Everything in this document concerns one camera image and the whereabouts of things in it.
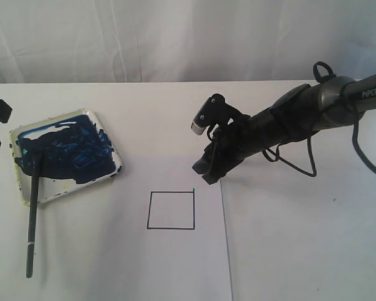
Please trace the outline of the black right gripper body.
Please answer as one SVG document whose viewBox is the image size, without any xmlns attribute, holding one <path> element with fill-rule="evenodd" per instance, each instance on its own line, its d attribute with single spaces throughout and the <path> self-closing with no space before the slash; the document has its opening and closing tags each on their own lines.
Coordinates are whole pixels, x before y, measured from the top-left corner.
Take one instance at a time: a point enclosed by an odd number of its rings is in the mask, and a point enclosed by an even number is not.
<svg viewBox="0 0 376 301">
<path fill-rule="evenodd" d="M 215 172 L 218 164 L 235 160 L 240 140 L 249 130 L 251 116 L 242 114 L 235 119 L 228 117 L 224 121 L 213 122 L 207 131 L 210 143 L 205 147 L 203 154 L 203 160 L 206 162 L 204 175 Z"/>
</svg>

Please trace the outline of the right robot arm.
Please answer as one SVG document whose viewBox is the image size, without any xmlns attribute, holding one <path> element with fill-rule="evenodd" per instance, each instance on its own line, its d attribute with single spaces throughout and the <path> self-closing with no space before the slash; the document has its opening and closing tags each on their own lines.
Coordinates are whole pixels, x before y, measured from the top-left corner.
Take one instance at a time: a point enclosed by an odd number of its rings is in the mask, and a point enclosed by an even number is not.
<svg viewBox="0 0 376 301">
<path fill-rule="evenodd" d="M 359 121 L 376 109 L 376 75 L 356 81 L 315 74 L 317 85 L 302 84 L 254 116 L 241 113 L 218 93 L 210 96 L 194 117 L 192 131 L 206 133 L 210 143 L 193 170 L 208 184 L 214 184 L 245 158 L 262 153 L 270 162 L 286 162 L 279 147 L 306 141 L 311 167 L 315 161 L 311 138 L 316 133 L 353 126 L 353 147 L 363 163 L 376 174 L 376 166 L 358 144 Z"/>
</svg>

